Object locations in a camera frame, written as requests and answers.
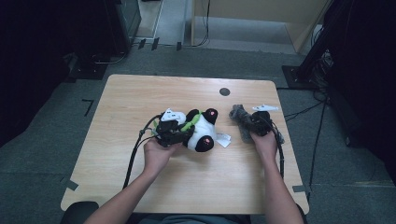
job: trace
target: forearm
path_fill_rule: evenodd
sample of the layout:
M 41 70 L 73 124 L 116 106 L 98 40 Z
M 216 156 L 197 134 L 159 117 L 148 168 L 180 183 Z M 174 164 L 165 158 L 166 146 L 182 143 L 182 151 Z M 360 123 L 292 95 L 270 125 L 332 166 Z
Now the forearm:
M 125 223 L 156 177 L 157 175 L 141 174 L 96 210 L 85 223 Z
M 265 214 L 268 223 L 304 223 L 300 211 L 283 181 L 275 160 L 263 162 Z

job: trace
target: wooden table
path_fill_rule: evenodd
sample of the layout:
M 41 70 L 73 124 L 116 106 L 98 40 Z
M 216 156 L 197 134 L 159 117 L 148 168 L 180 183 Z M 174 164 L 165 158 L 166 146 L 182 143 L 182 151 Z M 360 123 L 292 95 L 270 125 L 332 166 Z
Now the wooden table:
M 230 95 L 221 95 L 221 88 L 229 89 Z M 213 107 L 219 111 L 217 132 L 230 135 L 231 144 L 222 147 L 216 143 L 206 153 L 186 148 L 178 151 L 135 211 L 263 214 L 261 162 L 254 145 L 242 142 L 236 123 L 229 118 L 237 104 L 244 105 L 248 113 L 253 112 L 251 107 L 261 104 L 279 107 L 270 114 L 286 141 L 285 183 L 295 202 L 307 213 L 305 193 L 293 191 L 293 186 L 303 183 L 273 82 L 133 75 L 112 75 L 108 79 L 71 176 L 78 187 L 66 189 L 62 209 L 80 201 L 101 205 L 122 189 L 138 133 L 152 117 L 168 107 L 185 114 L 194 108 Z M 143 145 L 136 153 L 131 181 L 143 170 L 142 149 Z

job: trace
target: table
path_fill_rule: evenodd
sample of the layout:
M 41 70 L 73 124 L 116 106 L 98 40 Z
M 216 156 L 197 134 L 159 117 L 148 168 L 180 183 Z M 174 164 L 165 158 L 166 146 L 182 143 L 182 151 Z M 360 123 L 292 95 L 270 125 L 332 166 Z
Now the table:
M 206 17 L 207 1 L 192 0 L 191 43 L 193 45 L 195 17 Z M 291 43 L 295 51 L 300 52 L 331 2 L 331 0 L 211 0 L 209 17 L 285 22 Z
M 227 88 L 230 94 L 221 95 L 222 88 Z M 179 150 L 135 211 L 263 214 L 260 159 L 254 145 L 242 142 L 236 123 L 229 118 L 233 105 L 243 104 L 252 113 L 251 107 L 263 103 L 279 107 L 270 114 L 286 141 L 283 145 L 285 183 L 295 202 L 307 213 L 305 193 L 293 191 L 293 186 L 300 187 L 303 183 L 273 82 L 134 75 L 109 77 L 71 176 L 78 187 L 66 189 L 62 209 L 80 201 L 101 205 L 122 189 L 138 132 L 152 117 L 169 107 L 185 114 L 194 108 L 213 107 L 219 111 L 217 132 L 230 135 L 231 144 L 222 147 L 216 143 L 205 153 Z M 136 153 L 130 181 L 143 170 L 142 149 L 143 146 Z

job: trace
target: stuffed toy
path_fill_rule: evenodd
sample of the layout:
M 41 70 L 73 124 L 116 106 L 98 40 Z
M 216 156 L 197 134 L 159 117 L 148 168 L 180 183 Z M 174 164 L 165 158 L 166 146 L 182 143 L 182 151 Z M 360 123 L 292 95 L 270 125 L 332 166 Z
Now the stuffed toy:
M 183 142 L 188 149 L 197 152 L 206 152 L 213 148 L 216 140 L 215 123 L 218 118 L 218 111 L 213 108 L 201 112 L 193 109 L 186 116 L 186 122 L 181 131 L 194 129 L 192 137 Z

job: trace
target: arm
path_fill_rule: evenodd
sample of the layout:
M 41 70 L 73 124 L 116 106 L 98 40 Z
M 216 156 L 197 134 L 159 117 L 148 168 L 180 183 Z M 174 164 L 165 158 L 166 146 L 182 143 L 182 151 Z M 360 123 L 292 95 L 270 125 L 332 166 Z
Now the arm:
M 181 144 L 160 146 L 150 139 L 144 146 L 145 167 L 130 185 L 96 210 L 85 223 L 125 223 L 140 199 Z
M 265 181 L 265 217 L 269 223 L 304 223 L 276 164 L 277 144 L 273 132 L 261 137 L 251 133 L 262 161 Z

